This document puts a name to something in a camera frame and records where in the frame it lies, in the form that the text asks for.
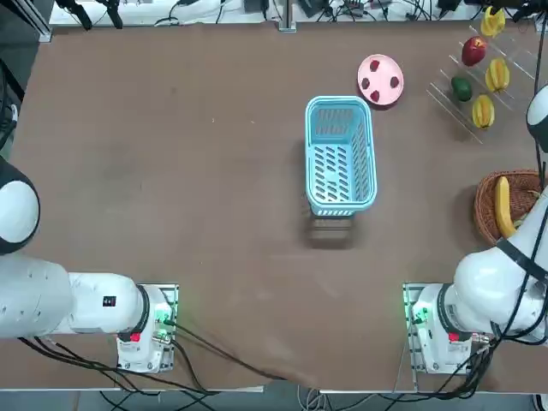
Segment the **banana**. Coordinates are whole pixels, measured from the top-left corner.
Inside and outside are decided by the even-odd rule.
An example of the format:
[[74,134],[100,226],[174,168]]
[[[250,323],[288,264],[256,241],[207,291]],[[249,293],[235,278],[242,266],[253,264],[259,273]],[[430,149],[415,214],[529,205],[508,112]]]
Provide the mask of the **banana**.
[[510,185],[505,176],[499,177],[495,191],[495,214],[497,226],[504,238],[515,233],[512,218],[510,217]]
[[503,58],[493,58],[485,72],[485,83],[490,92],[506,90],[510,83],[510,70]]
[[486,37],[495,37],[504,30],[506,25],[506,16],[504,10],[500,9],[494,15],[491,14],[492,6],[488,7],[485,11],[483,19],[481,20],[480,30]]
[[495,106],[485,94],[480,94],[472,104],[472,121],[477,128],[489,128],[495,121]]

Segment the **black cable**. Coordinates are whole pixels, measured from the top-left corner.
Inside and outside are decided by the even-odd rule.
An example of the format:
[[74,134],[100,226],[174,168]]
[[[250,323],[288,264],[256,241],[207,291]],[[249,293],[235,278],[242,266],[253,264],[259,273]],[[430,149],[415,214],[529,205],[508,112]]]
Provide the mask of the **black cable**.
[[106,12],[107,12],[107,11],[108,11],[108,10],[105,10],[104,13],[103,13],[103,15],[99,18],[99,20],[97,20],[97,21],[95,21],[95,22],[93,23],[94,26],[96,26],[100,21],[103,20],[103,17],[106,16]]
[[185,360],[185,362],[187,363],[187,368],[188,368],[188,372],[190,373],[190,378],[192,379],[193,383],[194,383],[194,386],[196,388],[198,388],[199,390],[202,390],[204,391],[205,394],[208,394],[209,391],[204,388],[204,386],[200,383],[200,381],[198,380],[198,377],[196,376],[196,372],[194,371],[194,368],[192,367],[192,363],[190,362],[190,358],[188,357],[188,354],[187,354],[187,351],[185,350],[185,348],[180,344],[178,343],[177,341],[175,340],[171,340],[171,343],[173,345],[175,345],[175,347],[179,350],[179,352],[181,353],[182,355],[182,358]]
[[[46,351],[48,351],[49,353],[53,354],[53,355],[57,355],[59,357],[62,357],[62,358],[65,358],[67,360],[73,360],[73,359],[77,359],[77,360],[80,360],[82,362],[85,362],[87,363],[88,365],[91,365],[91,366],[106,366],[105,364],[103,364],[102,362],[98,362],[98,361],[92,361],[92,360],[87,360],[81,356],[79,356],[78,354],[76,354],[74,351],[70,350],[69,348],[65,347],[64,345],[62,345],[61,343],[59,342],[54,342],[54,344],[59,347],[60,349],[66,351],[67,353],[69,353],[71,356],[68,356],[68,355],[65,355],[63,353],[60,353],[58,351],[56,351],[55,349],[53,348],[50,348],[48,347],[46,344],[44,344],[44,342],[42,342],[42,340],[40,340],[40,338],[38,337],[35,337],[34,340]],[[109,380],[111,380],[115,385],[119,386],[120,388],[122,388],[124,391],[128,391],[128,392],[137,392],[139,394],[141,394],[142,396],[158,396],[160,394],[160,392],[156,392],[156,393],[153,393],[153,392],[145,392],[143,390],[140,390],[128,377],[126,377],[125,375],[123,375],[119,369],[113,369],[112,372],[117,375],[118,377],[120,378],[123,378],[127,383],[128,385],[132,388],[132,390],[128,389],[127,387],[125,387],[122,383],[120,383],[119,381],[117,381],[115,378],[112,378],[109,374],[107,374],[105,371],[99,371],[99,373],[103,374],[106,378],[108,378]]]
[[[129,411],[128,409],[124,408],[124,407],[121,407],[121,405],[130,397],[132,396],[133,394],[135,394],[134,392],[130,392],[129,394],[127,394],[119,403],[114,403],[111,399],[109,399],[106,394],[103,392],[103,391],[100,391],[99,394],[103,397],[103,399],[105,401],[107,401],[110,405],[112,405],[112,409],[110,411],[113,411],[115,409],[120,409],[122,411]],[[196,398],[195,400],[192,400],[192,402],[190,402],[189,404],[187,405],[184,405],[182,407],[179,407],[177,409],[174,409],[173,411],[182,411],[183,409],[187,409],[187,408],[190,408],[192,407],[194,404],[200,402],[201,405],[204,405],[202,402],[202,400],[204,398],[206,398],[207,396],[202,396],[201,398]]]
[[51,358],[53,360],[58,360],[60,362],[66,363],[66,364],[70,364],[72,366],[79,366],[81,368],[86,368],[86,369],[90,369],[90,370],[94,370],[94,371],[123,372],[124,374],[131,374],[131,375],[135,375],[135,376],[138,376],[138,377],[141,377],[141,378],[150,379],[151,381],[156,381],[158,383],[164,383],[164,384],[167,384],[167,385],[172,385],[172,386],[177,387],[181,390],[189,390],[189,391],[195,392],[197,394],[202,394],[200,391],[198,391],[198,390],[196,390],[192,387],[187,387],[186,385],[176,383],[175,381],[169,381],[167,379],[153,377],[152,375],[149,375],[149,374],[130,371],[130,370],[126,370],[126,369],[123,369],[123,368],[114,368],[114,367],[111,367],[111,366],[91,366],[91,365],[87,364],[86,362],[82,362],[82,361],[79,361],[79,360],[67,360],[67,359],[64,359],[63,357],[59,357],[57,355],[50,354],[49,352],[41,349],[40,347],[35,346],[31,342],[29,342],[26,338],[18,338],[18,339],[19,339],[19,341],[21,341],[22,343],[27,345],[30,349],[38,352],[39,354],[42,354],[43,356]]
[[350,7],[348,6],[348,3],[346,0],[342,0],[342,4],[344,4],[346,6],[346,10],[348,11],[348,13],[350,14],[350,17],[352,17],[352,21],[354,23],[356,23],[356,19],[354,18],[354,13],[352,13],[352,10],[350,9]]
[[[537,68],[534,75],[534,95],[539,91],[539,80],[540,80],[540,61],[542,59],[542,49],[545,42],[545,32],[546,32],[546,20],[548,20],[548,13],[545,14],[545,18],[542,20],[542,30],[540,31],[540,40],[539,40],[539,54],[537,55]],[[539,171],[540,179],[540,191],[544,190],[544,180],[545,176],[542,175],[542,165],[540,162],[540,147],[537,139],[534,141],[535,154],[537,156],[537,170]]]
[[221,14],[223,13],[224,2],[225,2],[225,0],[221,0],[221,8],[219,9],[219,14],[217,15],[217,19],[215,20],[215,24],[219,24],[219,21],[221,20]]
[[280,20],[283,20],[282,15],[280,15],[280,10],[277,9],[277,2],[276,0],[272,0],[272,4],[274,4],[274,9],[276,10],[277,17]]
[[364,15],[368,15],[368,16],[371,17],[374,21],[377,21],[377,19],[375,18],[375,16],[372,15],[371,13],[369,13],[367,10],[363,10],[363,14],[364,14]]
[[190,402],[189,404],[187,404],[187,405],[185,405],[185,406],[183,406],[183,407],[180,407],[180,408],[178,408],[178,409],[174,409],[173,411],[182,411],[183,409],[190,408],[190,407],[192,407],[195,403],[201,402],[201,401],[202,401],[204,398],[206,398],[206,397],[207,397],[207,396],[202,396],[201,398],[198,398],[198,399],[196,399],[196,400]]
[[514,20],[514,15],[512,15],[512,14],[509,12],[508,7],[505,7],[505,8],[504,8],[504,11],[510,16],[510,18],[511,18],[512,20]]
[[214,407],[206,404],[205,402],[203,402],[202,400],[204,399],[205,396],[201,397],[201,398],[198,398],[197,396],[194,396],[194,394],[190,394],[188,391],[181,391],[185,396],[189,396],[190,398],[192,398],[194,400],[194,403],[198,403],[199,405],[201,405],[202,407],[204,408],[207,408],[209,409],[210,411],[217,411]]
[[402,0],[404,3],[407,3],[407,4],[411,4],[412,6],[415,6],[415,13],[416,13],[416,10],[419,10],[420,11],[420,15],[423,15],[425,16],[425,19],[426,20],[429,20],[428,19],[428,15],[426,13],[426,10],[424,10],[420,5],[419,5],[419,0],[415,1],[415,2],[410,2],[409,0]]
[[472,18],[470,20],[474,20],[478,15],[480,15],[480,13],[483,11],[483,7],[479,6],[479,10],[478,12],[472,16]]
[[214,351],[215,351],[215,354],[219,354],[220,356],[222,356],[223,358],[227,359],[227,360],[232,360],[234,363],[240,365],[240,366],[243,366],[244,368],[246,368],[247,370],[251,371],[251,372],[255,372],[256,374],[262,376],[262,377],[265,377],[265,378],[269,378],[269,379],[275,379],[275,380],[280,380],[280,381],[285,381],[285,378],[282,378],[282,377],[279,377],[277,375],[274,375],[274,374],[270,374],[269,372],[264,372],[264,371],[261,371],[259,370],[258,368],[254,367],[254,366],[251,366],[249,364],[247,364],[246,362],[240,360],[239,358],[237,357],[234,357],[232,354],[229,354],[227,353],[226,351],[216,347],[215,345],[211,344],[210,342],[207,342],[206,340],[204,340],[203,338],[201,338],[200,336],[196,336],[194,333],[190,334],[192,337],[196,338],[198,341],[204,343],[206,346],[212,348]]
[[11,133],[14,131],[15,126],[17,126],[17,122],[11,121],[8,127],[6,127],[6,129],[2,131],[3,134],[2,134],[2,138],[0,139],[0,150],[2,150],[3,147],[6,145],[6,143],[8,142],[8,138],[10,137]]
[[178,0],[175,2],[175,4],[173,4],[173,6],[171,6],[171,9],[170,9],[170,12],[168,13],[168,16],[167,17],[164,17],[162,19],[159,19],[159,20],[156,20],[156,22],[154,23],[154,26],[156,26],[157,24],[159,23],[162,23],[164,21],[172,21],[172,20],[177,20],[177,25],[179,24],[179,19],[177,19],[176,17],[173,17],[171,14],[173,13],[173,10],[175,10],[175,8],[177,6],[180,6],[182,5],[182,0]]
[[328,15],[328,17],[331,15],[333,16],[333,8],[331,7],[331,4],[334,2],[335,0],[330,0],[329,3],[327,4],[327,6],[324,7],[324,9],[322,10],[322,14],[319,15],[318,19],[316,20],[316,22],[318,23],[320,20],[322,20],[322,17],[324,15]]
[[[540,230],[539,230],[540,233],[544,233],[547,221],[548,221],[548,207],[546,207],[544,216],[542,217],[542,220],[540,222]],[[542,237],[542,235],[538,235],[537,239],[534,243],[533,253],[531,254],[531,261],[534,261],[536,255],[537,255],[537,252],[539,251],[541,237]],[[526,279],[528,280],[528,274],[527,273],[526,273],[526,276],[524,277],[524,282],[525,282]],[[523,330],[522,332],[519,332],[517,335],[506,337],[506,339],[509,339],[510,341],[517,341],[519,343],[525,343],[526,345],[536,345],[535,343],[519,341],[519,340],[517,340],[517,338],[524,337],[527,334],[529,334],[531,331],[533,331],[535,328],[537,328],[537,326],[540,324],[540,322],[545,318],[546,309],[548,308],[548,302],[547,301],[548,301],[548,292],[546,292],[545,300],[543,302],[541,313],[537,317],[535,322],[531,326],[529,326],[525,330]]]
[[227,353],[226,351],[220,349],[219,347],[213,345],[212,343],[210,343],[209,341],[205,340],[204,338],[200,337],[199,335],[195,334],[194,332],[192,332],[191,330],[189,330],[188,328],[186,327],[183,327],[182,325],[179,325],[171,320],[168,320],[166,319],[164,321],[164,324],[166,325],[171,325],[171,326],[174,326],[176,328],[178,328],[179,330],[181,331],[184,331],[185,333],[189,334],[190,336],[194,337],[195,339],[197,339],[198,341],[200,341],[201,343],[204,343],[206,346],[208,346],[209,348],[212,348],[214,349],[215,351],[217,351],[218,354],[222,355],[224,358],[226,359],[229,359],[229,360],[232,360],[234,361],[236,364],[240,365],[240,366],[243,366],[244,368],[246,368],[247,370],[249,371],[253,371],[255,372],[256,374],[262,376],[262,377],[265,377],[265,378],[270,378],[270,379],[277,379],[277,380],[282,380],[282,381],[285,381],[285,378],[282,378],[282,377],[279,377],[277,375],[274,375],[274,374],[270,374],[269,372],[264,372],[264,371],[261,371],[259,370],[258,368],[254,367],[254,366],[251,366],[249,364],[247,364],[246,362],[240,360],[239,358],[237,357],[234,357],[232,354],[229,354]]
[[388,9],[384,7],[384,5],[381,3],[380,0],[377,0],[377,2],[378,2],[378,5],[380,6],[380,8],[383,10],[384,19],[386,21],[388,21]]
[[392,402],[388,405],[388,407],[386,407],[384,409],[384,411],[388,411],[389,409],[391,409],[392,407],[394,407],[396,405],[396,403],[404,396],[404,394],[400,394],[399,396],[397,396],[397,398],[395,398],[394,400],[392,400]]
[[115,402],[113,402],[109,397],[107,397],[103,391],[100,391],[99,394],[103,397],[103,399],[105,401],[107,401],[111,406],[112,408],[110,409],[110,411],[114,410],[114,409],[120,409],[121,411],[129,411],[127,408],[124,408],[122,407],[122,402],[126,401],[133,393],[130,392],[129,394],[127,394],[125,396],[125,398],[123,400],[121,400],[118,404],[116,404]]
[[327,394],[325,394],[325,400],[327,401],[327,408],[329,409],[328,411],[335,411],[335,409],[333,408],[333,404],[331,404],[331,400]]
[[[90,365],[98,365],[98,366],[104,366],[104,364],[102,363],[99,363],[99,362],[96,362],[96,361],[89,361],[89,360],[86,360],[82,357],[80,357],[79,355],[77,355],[76,353],[74,353],[73,351],[71,351],[70,349],[68,349],[67,347],[65,347],[64,345],[56,342],[56,345],[65,350],[66,352],[68,352],[69,354],[71,354],[71,356],[68,356],[68,355],[65,355],[63,353],[59,353],[58,351],[56,351],[55,349],[53,348],[50,348],[48,347],[40,338],[38,337],[35,337],[34,338],[34,341],[36,341],[41,347],[42,349],[44,349],[45,351],[51,353],[52,355],[57,355],[59,357],[62,357],[62,358],[65,358],[67,360],[73,360],[73,359],[77,359],[77,360],[80,360],[80,361],[85,361],[86,363],[90,364]],[[99,373],[103,374],[106,378],[108,378],[110,381],[112,381],[115,385],[118,385],[120,388],[122,388],[123,390],[125,391],[129,391],[129,392],[139,392],[140,394],[143,394],[143,395],[151,395],[150,393],[146,393],[146,392],[143,392],[141,391],[139,388],[137,388],[129,378],[127,378],[125,375],[123,374],[120,374],[119,372],[115,372],[116,375],[124,378],[126,380],[126,382],[129,384],[129,386],[134,390],[134,391],[131,391],[130,389],[128,389],[127,387],[125,387],[122,383],[120,383],[119,381],[117,381],[115,378],[111,377],[109,374],[107,374],[105,371],[99,371]]]

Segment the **cable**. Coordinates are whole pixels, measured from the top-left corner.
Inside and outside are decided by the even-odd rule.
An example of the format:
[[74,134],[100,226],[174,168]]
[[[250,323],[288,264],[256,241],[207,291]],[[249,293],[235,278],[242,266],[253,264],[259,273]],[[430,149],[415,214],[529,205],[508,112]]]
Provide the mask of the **cable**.
[[419,0],[416,0],[415,2],[410,2],[409,0],[401,0],[402,2],[404,3],[407,3],[407,4],[411,4],[412,6],[415,6],[415,9],[414,9],[414,13],[412,14],[412,16],[417,19],[417,10],[420,11],[420,15],[423,15],[425,16],[425,19],[426,20],[429,20],[428,18],[428,14],[426,13],[426,10],[424,10],[424,8],[422,8],[420,5],[419,5]]
[[381,3],[380,0],[377,0],[377,2],[378,2],[378,5],[380,6],[380,8],[383,10],[384,19],[386,21],[388,21],[388,9],[384,7],[384,5]]
[[232,360],[234,361],[236,364],[240,365],[240,366],[243,366],[244,368],[246,368],[247,370],[249,371],[253,371],[255,373],[257,373],[258,375],[262,376],[262,377],[266,377],[266,378],[270,378],[270,379],[277,379],[277,380],[282,380],[284,381],[285,378],[282,378],[282,377],[279,377],[277,375],[274,375],[274,374],[270,374],[269,372],[264,372],[264,371],[261,371],[259,370],[258,368],[254,367],[254,366],[251,366],[249,364],[247,364],[246,362],[240,360],[239,358],[237,357],[234,357],[232,354],[229,354],[227,353],[226,351],[220,349],[219,347],[213,345],[212,343],[208,342],[207,340],[205,340],[204,338],[198,336],[197,334],[195,334],[194,332],[192,332],[191,330],[189,330],[188,328],[185,328],[183,327],[182,325],[179,325],[171,320],[168,320],[166,319],[164,321],[164,324],[166,325],[171,325],[171,326],[174,326],[176,328],[178,328],[179,330],[181,331],[184,331],[185,333],[189,334],[190,336],[194,337],[195,339],[197,339],[198,341],[200,341],[201,343],[204,343],[206,346],[208,346],[209,348],[212,348],[214,349],[218,354],[222,355],[224,358],[227,358],[229,360]]
[[107,12],[107,10],[104,11],[103,15],[99,18],[99,20],[97,20],[93,23],[94,26],[97,26],[98,23],[103,20],[103,17],[106,16],[106,12]]
[[297,385],[297,402],[301,407],[301,411],[323,411],[326,409],[327,395],[322,394],[319,390],[310,389],[307,393],[307,402],[303,404],[301,400],[301,386]]
[[[44,342],[42,342],[42,340],[39,338],[39,337],[35,337],[34,338],[34,341],[36,341],[41,347],[42,349],[44,349],[45,351],[49,352],[50,354],[52,355],[58,355],[59,357],[62,357],[62,358],[65,358],[65,359],[68,359],[68,360],[71,360],[71,359],[77,359],[77,360],[81,360],[81,361],[85,361],[86,363],[90,364],[90,365],[98,365],[98,366],[104,366],[104,364],[102,363],[99,363],[99,362],[96,362],[96,361],[89,361],[89,360],[86,360],[82,357],[80,357],[79,355],[77,355],[76,353],[74,353],[73,351],[71,351],[70,349],[68,349],[67,347],[65,347],[64,345],[58,343],[58,342],[54,342],[53,340],[49,340],[51,343],[53,343],[54,345],[58,346],[59,348],[63,349],[64,351],[68,352],[71,356],[68,356],[68,355],[65,355],[63,353],[59,353],[58,351],[54,350],[53,348],[50,348],[48,347],[47,345],[44,344]],[[120,376],[121,378],[125,379],[126,382],[129,384],[129,386],[134,390],[134,391],[131,391],[130,389],[128,389],[127,387],[125,387],[123,384],[121,384],[119,381],[117,381],[115,378],[112,378],[109,374],[107,374],[105,371],[99,371],[99,373],[103,374],[106,378],[108,378],[110,381],[112,381],[115,385],[118,385],[120,388],[122,388],[123,390],[125,391],[128,391],[128,392],[139,392],[140,394],[143,394],[145,396],[149,396],[149,395],[154,395],[154,394],[150,394],[150,393],[146,393],[144,391],[141,391],[139,388],[137,388],[129,378],[127,378],[125,375],[119,373],[119,372],[114,372],[116,375]]]
[[472,18],[470,20],[474,20],[478,15],[480,15],[480,13],[483,11],[483,7],[479,6],[479,10],[478,12],[472,16]]
[[112,408],[110,409],[110,411],[113,411],[113,410],[115,410],[115,409],[120,409],[121,411],[129,411],[127,408],[122,407],[122,403],[123,403],[124,401],[126,401],[126,400],[133,394],[133,392],[130,392],[129,394],[127,394],[127,395],[123,398],[123,400],[121,400],[118,404],[116,404],[116,403],[113,402],[109,397],[107,397],[107,396],[104,394],[103,391],[100,391],[99,394],[103,397],[103,399],[104,399],[105,401],[107,401],[107,402],[112,406]]
[[185,360],[185,362],[187,363],[187,368],[188,368],[188,372],[190,372],[190,378],[192,379],[193,383],[194,383],[194,386],[200,390],[202,390],[205,394],[209,394],[209,391],[207,389],[204,388],[204,386],[200,383],[200,381],[198,380],[198,377],[196,376],[196,372],[194,371],[193,367],[192,367],[192,363],[190,362],[190,358],[188,358],[188,354],[187,354],[187,351],[185,350],[185,348],[180,344],[178,343],[177,341],[175,340],[171,340],[171,343],[173,345],[175,345],[175,347],[179,350],[179,352],[181,353],[182,355],[182,358]]
[[322,20],[322,17],[324,15],[327,15],[328,17],[330,16],[333,16],[333,8],[331,7],[331,4],[334,2],[335,0],[330,0],[329,3],[327,4],[326,7],[324,7],[324,9],[322,10],[322,14],[319,15],[318,19],[316,20],[316,22],[318,23],[320,20]]
[[204,398],[206,398],[206,397],[207,397],[207,396],[202,396],[201,398],[198,398],[198,399],[196,399],[196,400],[190,402],[189,404],[187,404],[187,405],[185,405],[185,406],[183,406],[183,407],[180,407],[180,408],[178,408],[178,409],[174,409],[173,411],[182,411],[183,409],[190,408],[190,407],[192,407],[195,403],[201,402],[201,401],[202,401]]
[[272,0],[272,4],[274,4],[274,10],[276,10],[276,14],[280,20],[283,20],[282,15],[280,15],[280,10],[277,9],[277,3],[276,0]]
[[173,21],[173,20],[177,20],[176,24],[178,25],[179,24],[179,19],[177,19],[176,17],[173,17],[171,14],[173,13],[173,10],[175,10],[176,7],[182,5],[182,1],[183,0],[177,0],[175,2],[175,4],[173,4],[173,6],[171,6],[171,9],[170,9],[170,12],[168,13],[168,16],[164,17],[162,19],[156,20],[156,22],[154,23],[154,26],[156,26],[158,23],[162,23],[164,21]]
[[394,407],[396,405],[396,403],[404,396],[404,394],[400,394],[399,396],[397,396],[397,398],[395,398],[394,400],[392,400],[392,402],[388,405],[388,407],[386,407],[384,409],[384,411],[388,411],[389,409],[391,409],[392,407]]
[[221,20],[221,14],[223,13],[223,8],[224,8],[224,0],[221,0],[221,8],[219,9],[219,14],[217,15],[215,24],[219,24],[219,20]]
[[206,404],[205,402],[203,402],[202,400],[204,399],[205,396],[201,397],[201,398],[198,398],[197,396],[194,396],[194,394],[190,394],[188,391],[181,391],[185,396],[189,396],[190,398],[192,398],[194,400],[194,403],[198,403],[199,405],[201,405],[202,407],[204,408],[207,408],[209,409],[210,411],[217,411],[214,407]]
[[352,21],[354,23],[356,23],[356,19],[354,18],[354,13],[352,13],[352,10],[350,9],[350,7],[348,6],[348,3],[346,2],[346,0],[342,0],[342,4],[344,6],[346,6],[346,10],[348,11],[348,14],[350,15],[350,17],[352,17]]
[[63,358],[62,356],[51,354],[48,351],[46,351],[44,349],[41,349],[40,347],[35,346],[31,342],[29,342],[26,338],[18,338],[18,340],[21,341],[22,343],[24,343],[25,345],[27,345],[30,349],[38,352],[39,354],[41,354],[45,357],[48,357],[48,358],[51,358],[53,360],[57,360],[57,361],[60,361],[60,362],[64,362],[66,364],[70,364],[72,366],[79,366],[81,368],[86,368],[86,369],[90,369],[90,370],[94,370],[94,371],[106,371],[106,372],[116,372],[116,373],[123,372],[124,374],[131,374],[131,375],[135,375],[135,376],[138,376],[138,377],[141,377],[141,378],[150,379],[151,381],[156,381],[158,383],[164,383],[164,384],[167,384],[167,385],[172,385],[172,386],[175,386],[175,387],[177,387],[181,390],[189,390],[189,391],[195,392],[196,394],[202,394],[200,391],[198,391],[194,388],[187,387],[186,385],[176,383],[175,381],[169,381],[167,379],[153,377],[152,375],[144,374],[144,373],[141,373],[141,372],[130,371],[130,370],[126,370],[126,369],[123,369],[123,368],[113,368],[111,366],[105,366],[104,364],[99,366],[98,364],[100,364],[100,363],[98,361],[86,360],[89,363],[97,364],[95,366],[95,365],[90,365],[89,363],[87,363],[85,361],[81,361],[81,360],[68,360],[68,359]]
[[[540,40],[539,40],[539,54],[537,55],[537,68],[534,75],[534,95],[539,91],[539,80],[540,80],[540,61],[542,59],[542,49],[545,42],[545,32],[546,32],[546,21],[548,20],[548,13],[545,14],[545,18],[542,20],[542,30],[540,31]],[[540,179],[540,191],[543,191],[545,188],[545,175],[542,174],[542,165],[540,163],[540,147],[539,142],[535,139],[534,149],[537,157],[537,170],[539,170],[539,179]]]

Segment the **brown table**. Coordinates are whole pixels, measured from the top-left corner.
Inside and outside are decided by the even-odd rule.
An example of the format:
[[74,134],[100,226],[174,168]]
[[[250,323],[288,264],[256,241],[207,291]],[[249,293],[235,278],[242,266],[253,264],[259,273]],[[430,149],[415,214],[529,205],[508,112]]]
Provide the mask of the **brown table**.
[[[392,390],[406,336],[402,283],[450,282],[459,259],[485,247],[471,219],[475,184],[535,165],[522,116],[480,145],[426,94],[466,35],[450,23],[59,33],[40,46],[12,157],[42,199],[25,251],[70,271],[178,282],[183,321],[270,372]],[[536,44],[532,28],[521,37]],[[375,52],[400,63],[406,90],[373,113],[378,197],[333,249],[341,244],[310,241],[304,109],[317,95],[355,94],[360,60]],[[63,341],[115,362],[112,337]],[[188,349],[206,386],[265,382]],[[4,388],[111,386],[15,341],[1,352]],[[408,363],[405,354],[398,390],[413,388]],[[546,369],[545,349],[505,345],[483,389],[542,391]],[[165,377],[188,382],[181,361]]]

